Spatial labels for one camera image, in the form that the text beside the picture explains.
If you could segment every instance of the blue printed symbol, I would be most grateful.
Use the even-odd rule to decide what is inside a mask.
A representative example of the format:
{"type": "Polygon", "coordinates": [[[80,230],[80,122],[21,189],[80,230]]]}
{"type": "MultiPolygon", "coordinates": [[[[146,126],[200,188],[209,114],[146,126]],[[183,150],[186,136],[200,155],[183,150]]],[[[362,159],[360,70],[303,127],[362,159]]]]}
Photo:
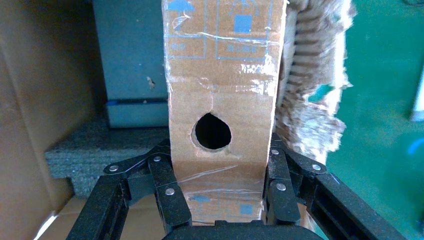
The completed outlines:
{"type": "Polygon", "coordinates": [[[250,2],[255,8],[255,16],[259,16],[258,6],[256,5],[255,0],[237,0],[232,4],[232,7],[229,11],[229,15],[233,15],[233,9],[238,4],[241,3],[241,13],[243,14],[235,14],[234,15],[234,32],[235,33],[243,33],[249,34],[252,31],[252,15],[247,15],[245,13],[245,8],[250,8],[250,2]]]}
{"type": "Polygon", "coordinates": [[[256,53],[256,46],[248,46],[248,45],[239,45],[234,46],[232,44],[227,44],[226,51],[230,53],[256,53]]]}
{"type": "Polygon", "coordinates": [[[168,3],[168,11],[177,12],[178,17],[181,17],[184,12],[194,12],[195,7],[187,0],[175,0],[168,3]]]}

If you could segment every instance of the metal rivet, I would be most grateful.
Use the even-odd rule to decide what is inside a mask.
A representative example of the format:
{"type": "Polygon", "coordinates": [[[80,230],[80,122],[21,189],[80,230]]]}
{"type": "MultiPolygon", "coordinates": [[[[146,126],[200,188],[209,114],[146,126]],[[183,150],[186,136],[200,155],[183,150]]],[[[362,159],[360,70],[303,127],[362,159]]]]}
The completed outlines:
{"type": "Polygon", "coordinates": [[[112,166],[109,167],[109,171],[111,171],[111,172],[115,172],[118,169],[119,169],[119,167],[117,165],[112,165],[112,166]]]}
{"type": "Polygon", "coordinates": [[[168,188],[165,190],[165,194],[170,196],[173,195],[175,193],[175,190],[173,188],[168,188]]]}
{"type": "Polygon", "coordinates": [[[321,170],[320,165],[317,165],[317,164],[312,164],[312,168],[313,168],[314,170],[317,170],[317,171],[321,170]]]}
{"type": "Polygon", "coordinates": [[[278,189],[278,190],[280,190],[280,191],[285,191],[285,190],[287,189],[287,188],[286,188],[286,185],[284,185],[284,184],[282,184],[282,183],[277,183],[276,187],[277,187],[277,189],[278,189]]]}

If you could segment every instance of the blue object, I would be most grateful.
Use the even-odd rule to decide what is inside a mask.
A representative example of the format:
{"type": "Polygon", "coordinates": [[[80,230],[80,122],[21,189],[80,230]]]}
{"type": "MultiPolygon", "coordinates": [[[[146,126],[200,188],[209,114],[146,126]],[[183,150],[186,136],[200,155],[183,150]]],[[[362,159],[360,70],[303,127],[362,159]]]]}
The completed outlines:
{"type": "Polygon", "coordinates": [[[93,9],[108,100],[167,99],[161,1],[94,0],[93,9]]]}
{"type": "Polygon", "coordinates": [[[252,31],[252,15],[235,15],[234,32],[249,34],[252,31]]]}
{"type": "MultiPolygon", "coordinates": [[[[194,12],[195,7],[186,0],[175,0],[168,3],[168,11],[178,12],[178,17],[181,17],[184,12],[194,12]]],[[[180,30],[181,25],[178,25],[175,30],[180,30]]]]}
{"type": "Polygon", "coordinates": [[[107,104],[111,128],[144,128],[168,126],[168,103],[107,104]]]}
{"type": "Polygon", "coordinates": [[[203,195],[194,195],[193,200],[198,201],[199,203],[205,203],[205,202],[211,201],[211,199],[209,199],[209,197],[203,196],[203,195]]]}
{"type": "Polygon", "coordinates": [[[253,206],[250,205],[250,204],[240,204],[240,214],[252,215],[253,214],[253,206]]]}
{"type": "MultiPolygon", "coordinates": [[[[184,0],[174,1],[181,7],[184,0]]],[[[168,125],[164,32],[159,0],[94,0],[93,9],[112,128],[168,125]],[[143,104],[155,99],[162,103],[143,104]],[[131,100],[132,104],[122,104],[131,100]]],[[[187,3],[183,9],[190,8],[187,3]]]]}

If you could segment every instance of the clear packing tape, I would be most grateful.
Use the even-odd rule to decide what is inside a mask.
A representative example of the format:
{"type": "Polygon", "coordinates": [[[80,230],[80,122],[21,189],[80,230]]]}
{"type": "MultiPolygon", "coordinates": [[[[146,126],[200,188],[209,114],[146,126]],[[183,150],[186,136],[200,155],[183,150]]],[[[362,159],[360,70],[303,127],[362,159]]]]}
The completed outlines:
{"type": "Polygon", "coordinates": [[[243,184],[211,181],[214,175],[225,175],[237,167],[229,165],[211,169],[178,181],[178,185],[185,189],[184,197],[194,224],[213,225],[214,220],[250,222],[261,219],[263,180],[243,184]]]}

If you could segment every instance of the hole in cardboard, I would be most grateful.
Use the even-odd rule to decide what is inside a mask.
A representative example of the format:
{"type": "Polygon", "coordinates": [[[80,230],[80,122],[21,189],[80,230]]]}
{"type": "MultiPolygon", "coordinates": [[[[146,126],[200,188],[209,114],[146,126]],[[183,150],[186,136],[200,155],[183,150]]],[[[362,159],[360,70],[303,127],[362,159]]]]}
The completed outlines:
{"type": "Polygon", "coordinates": [[[228,125],[218,117],[207,113],[194,126],[198,143],[208,150],[221,149],[231,142],[228,125]]]}

